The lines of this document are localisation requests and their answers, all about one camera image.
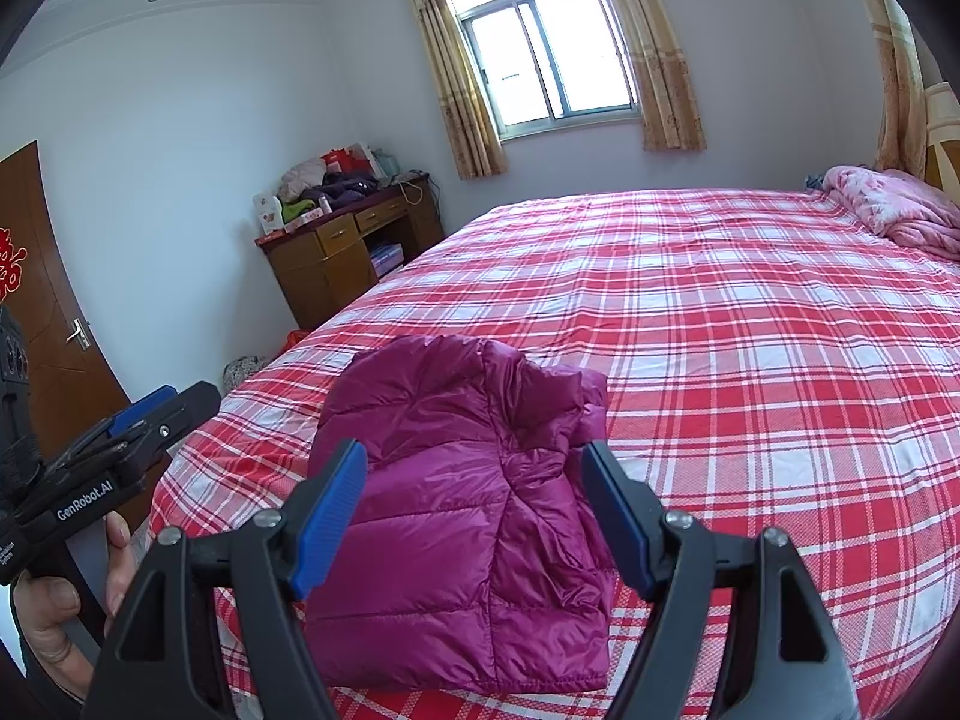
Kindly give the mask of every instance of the bed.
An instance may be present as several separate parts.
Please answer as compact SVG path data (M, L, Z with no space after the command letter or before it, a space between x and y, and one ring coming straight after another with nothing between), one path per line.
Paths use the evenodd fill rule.
M224 399L157 488L151 529L240 525L301 479L325 393L401 334L496 338L608 376L628 474L710 528L786 528L865 718L904 693L957 603L960 266L872 237L827 194L640 191L533 200L467 225ZM709 708L715 594L685 717ZM229 681L251 690L229 594ZM607 691L335 689L343 717L601 717L647 611L620 587Z

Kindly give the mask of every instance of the red bag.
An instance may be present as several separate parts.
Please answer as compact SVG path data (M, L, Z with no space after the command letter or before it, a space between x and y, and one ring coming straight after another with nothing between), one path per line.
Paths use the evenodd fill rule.
M325 153L322 159L330 172L351 172L352 170L373 172L369 160L358 159L347 148L334 148L333 151Z
M308 335L310 335L308 330L294 330L292 333L289 333L287 335L287 343L283 345L283 348L280 349L280 352L277 352L277 357L280 357L281 354L285 354L286 352L290 351Z

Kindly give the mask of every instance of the beige curtain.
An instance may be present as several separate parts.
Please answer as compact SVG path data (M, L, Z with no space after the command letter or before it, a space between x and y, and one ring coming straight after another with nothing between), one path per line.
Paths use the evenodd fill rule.
M490 105L450 0L410 0L424 36L446 133L461 178L506 172Z
M686 57L661 0L611 0L627 44L650 151L702 151L704 139Z
M923 179L926 166L926 101L913 29L896 0L863 0L880 56L883 119L877 170L904 170Z

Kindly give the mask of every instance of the red bag on floor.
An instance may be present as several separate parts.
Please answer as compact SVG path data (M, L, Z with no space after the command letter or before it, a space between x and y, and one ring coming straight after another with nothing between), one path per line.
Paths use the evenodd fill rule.
M277 352L277 357L280 357L281 354L284 354L290 351L294 346L300 343L304 338L310 335L309 330L294 330L292 333L287 335L287 343L283 345L283 348Z

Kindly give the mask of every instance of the magenta puffer jacket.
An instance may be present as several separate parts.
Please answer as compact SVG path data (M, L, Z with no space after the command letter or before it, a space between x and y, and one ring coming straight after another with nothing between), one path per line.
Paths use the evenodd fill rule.
M357 437L367 485L306 637L328 685L573 692L607 683L616 570L580 486L606 377L497 341L357 355L308 473Z

